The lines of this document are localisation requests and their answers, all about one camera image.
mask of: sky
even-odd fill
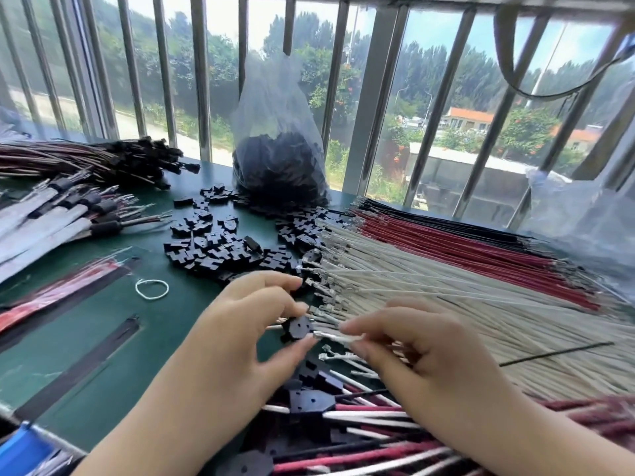
[[[117,0],[107,0],[114,5]],[[154,18],[152,0],[128,0],[130,9]],[[163,0],[166,19],[170,19],[177,11],[182,11],[191,18],[190,0]],[[206,0],[208,31],[214,35],[225,35],[237,42],[238,39],[238,0]],[[299,0],[296,13],[314,12],[320,20],[328,20],[335,25],[337,4],[325,2],[309,2]],[[351,7],[347,30],[353,29],[355,14],[358,14],[356,30],[362,35],[370,34],[375,19],[374,9]],[[269,32],[269,25],[275,16],[284,17],[284,0],[249,0],[249,49],[259,51]],[[435,45],[445,45],[448,49],[454,40],[460,13],[439,11],[412,10],[404,33],[404,42],[416,41],[424,49]],[[523,18],[518,21],[516,29],[514,55],[518,57],[525,39],[531,29],[532,20]],[[530,69],[544,69],[549,58],[549,68],[557,70],[568,61],[582,63],[594,59],[602,49],[611,28],[589,23],[567,23],[560,42],[560,32],[564,22],[550,21],[544,36],[536,50]],[[495,56],[493,26],[491,15],[477,15],[472,26],[468,43],[488,55]]]

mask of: finger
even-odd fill
[[[309,334],[304,339],[282,348],[269,360],[260,364],[263,391],[266,392],[267,398],[293,376],[295,368],[316,342],[317,339]]]
[[[413,398],[418,400],[422,397],[419,386],[423,379],[381,344],[368,340],[355,341],[351,343],[351,350],[368,362],[404,407],[416,404]]]
[[[443,327],[451,321],[447,314],[422,312],[410,307],[380,309],[340,324],[346,335],[365,335],[367,339],[384,340],[385,336],[409,344],[420,354],[429,351]]]
[[[286,292],[294,291],[302,285],[302,278],[294,275],[261,270],[243,275],[231,282],[217,297],[217,300],[238,300],[260,289],[280,287]]]
[[[395,297],[386,303],[386,307],[410,307],[423,312],[448,312],[445,307],[423,297]]]
[[[304,302],[296,302],[283,288],[263,288],[236,301],[235,313],[244,315],[249,323],[257,328],[258,337],[262,336],[267,326],[279,317],[299,317],[306,314],[309,306]]]

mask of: road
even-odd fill
[[[24,97],[24,94],[21,90],[11,89],[11,97],[13,101],[16,103],[20,103],[24,107],[27,106],[27,100]],[[37,110],[40,113],[40,117],[42,118],[45,124],[50,124],[55,126],[55,117],[53,116],[53,110],[51,109],[51,103],[49,102],[48,96],[41,93],[33,94]],[[75,119],[79,119],[77,114],[77,107],[75,105],[75,101],[69,98],[59,98],[60,100],[60,108],[62,109],[63,114]],[[119,137],[126,138],[139,138],[139,132],[137,131],[137,120],[133,115],[128,113],[123,113],[121,111],[115,112],[115,119],[117,120],[117,130],[119,131]],[[150,137],[155,139],[164,138],[168,139],[168,133],[163,129],[163,127],[159,127],[153,124],[146,124],[146,130]],[[177,144],[179,148],[183,150],[183,154],[186,157],[190,157],[192,159],[201,159],[201,154],[199,151],[198,141],[194,138],[186,137],[185,135],[177,134]],[[227,167],[232,166],[232,153],[228,150],[225,150],[220,147],[214,147],[212,141],[212,159],[215,164],[225,165]]]

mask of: blue object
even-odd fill
[[[22,423],[13,437],[0,446],[0,475],[25,476],[37,468],[54,448]]]

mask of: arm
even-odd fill
[[[498,476],[627,476],[635,455],[523,395],[478,335],[428,301],[400,299],[345,322],[409,415],[450,448]],[[412,369],[386,349],[400,341]]]
[[[302,283],[272,271],[229,284],[201,314],[137,405],[74,476],[187,476],[236,436],[313,346],[308,336],[258,363],[256,343],[278,317],[307,305],[288,294]]]

